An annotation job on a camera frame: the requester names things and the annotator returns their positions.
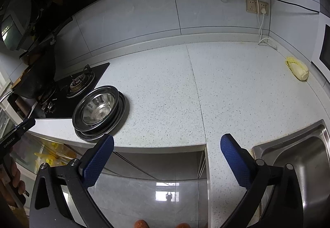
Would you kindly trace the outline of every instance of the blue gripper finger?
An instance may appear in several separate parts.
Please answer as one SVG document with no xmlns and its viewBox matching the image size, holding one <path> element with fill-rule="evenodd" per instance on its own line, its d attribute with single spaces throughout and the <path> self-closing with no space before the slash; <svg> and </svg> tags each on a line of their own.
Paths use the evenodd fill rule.
<svg viewBox="0 0 330 228">
<path fill-rule="evenodd" d="M 82 176 L 81 182 L 86 189 L 95 185 L 113 152 L 113 148 L 114 140 L 112 135 L 104 134 L 98 143 L 92 149 L 88 149 L 81 158 L 79 170 Z"/>
</svg>

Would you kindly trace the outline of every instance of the gas stove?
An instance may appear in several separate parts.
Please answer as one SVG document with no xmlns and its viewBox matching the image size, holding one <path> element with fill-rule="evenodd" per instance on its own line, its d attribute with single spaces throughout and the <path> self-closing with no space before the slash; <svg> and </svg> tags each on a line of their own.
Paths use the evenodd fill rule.
<svg viewBox="0 0 330 228">
<path fill-rule="evenodd" d="M 72 118 L 76 105 L 95 88 L 109 64 L 105 63 L 93 68 L 87 65 L 81 72 L 50 82 L 39 97 L 42 112 L 36 113 L 35 118 Z"/>
</svg>

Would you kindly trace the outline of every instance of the stacked metal plates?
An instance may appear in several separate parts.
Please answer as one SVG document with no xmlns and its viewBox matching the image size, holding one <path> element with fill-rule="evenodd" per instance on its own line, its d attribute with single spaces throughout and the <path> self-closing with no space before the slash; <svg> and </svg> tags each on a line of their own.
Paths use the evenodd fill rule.
<svg viewBox="0 0 330 228">
<path fill-rule="evenodd" d="M 83 140 L 99 139 L 117 126 L 125 109 L 126 99 L 115 87 L 96 88 L 83 97 L 73 112 L 75 133 Z"/>
</svg>

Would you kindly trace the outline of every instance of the kitchen countertop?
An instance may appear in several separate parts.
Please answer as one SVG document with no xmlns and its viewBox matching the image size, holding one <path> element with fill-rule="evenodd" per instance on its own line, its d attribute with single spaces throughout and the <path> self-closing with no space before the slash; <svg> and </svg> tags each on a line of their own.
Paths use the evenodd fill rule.
<svg viewBox="0 0 330 228">
<path fill-rule="evenodd" d="M 178 152 L 207 145 L 209 227 L 220 227 L 242 198 L 219 141 L 231 133 L 241 147 L 283 137 L 330 119 L 310 85 L 298 81 L 276 51 L 253 42 L 194 43 L 151 49 L 109 60 L 97 84 L 114 85 L 129 114 L 114 135 L 117 150 Z M 37 120 L 32 134 L 91 147 L 71 119 Z"/>
</svg>

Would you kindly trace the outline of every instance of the black pot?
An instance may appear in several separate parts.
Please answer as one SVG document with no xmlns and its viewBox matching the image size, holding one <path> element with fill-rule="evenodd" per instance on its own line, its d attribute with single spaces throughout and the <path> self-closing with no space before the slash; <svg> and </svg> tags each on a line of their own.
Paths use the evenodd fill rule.
<svg viewBox="0 0 330 228">
<path fill-rule="evenodd" d="M 39 97 L 53 81 L 55 71 L 54 45 L 49 45 L 44 54 L 24 71 L 14 93 L 29 99 Z"/>
</svg>

